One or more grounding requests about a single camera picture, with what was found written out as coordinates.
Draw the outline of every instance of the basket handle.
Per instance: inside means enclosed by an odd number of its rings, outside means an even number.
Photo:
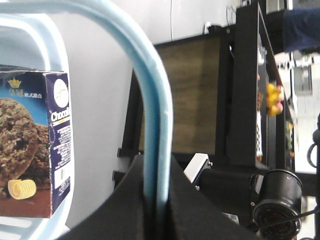
[[[92,19],[121,45],[132,61],[144,114],[144,184],[146,213],[161,227],[168,202],[173,106],[162,61],[143,30],[108,0],[22,0],[0,3],[7,14],[77,13]]]

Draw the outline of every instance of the chocolate cookie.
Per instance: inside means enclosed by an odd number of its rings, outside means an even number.
[[[31,164],[38,135],[29,111],[10,98],[0,98],[0,191]]]
[[[38,146],[34,158],[20,179],[32,179],[37,189],[48,189],[51,186],[49,164],[49,128],[35,124],[38,135]]]

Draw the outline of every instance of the black camera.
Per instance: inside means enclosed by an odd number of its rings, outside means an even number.
[[[303,186],[290,171],[205,169],[198,185],[222,212],[236,217],[248,229],[259,229],[267,240],[291,240],[301,229],[301,220],[294,218],[301,213]]]

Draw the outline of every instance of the wooden panel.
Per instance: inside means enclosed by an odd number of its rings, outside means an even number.
[[[215,153],[219,51],[216,37],[158,48],[172,91],[173,152]]]

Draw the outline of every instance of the yellow object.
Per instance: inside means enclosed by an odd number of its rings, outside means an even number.
[[[36,183],[31,180],[10,180],[8,182],[8,190],[10,195],[17,200],[27,199],[35,195],[37,191]]]
[[[266,105],[268,108],[271,108],[273,105],[277,105],[279,103],[279,94],[274,93],[272,95],[268,95],[266,98]]]
[[[269,116],[276,116],[276,115],[282,113],[282,110],[283,109],[279,108],[278,106],[273,105],[268,108],[268,115]]]
[[[273,94],[280,94],[281,93],[281,91],[279,91],[279,89],[275,86],[275,85],[273,85],[273,84],[271,84],[271,83],[268,83],[267,85],[266,85],[266,94],[267,95],[273,95]]]

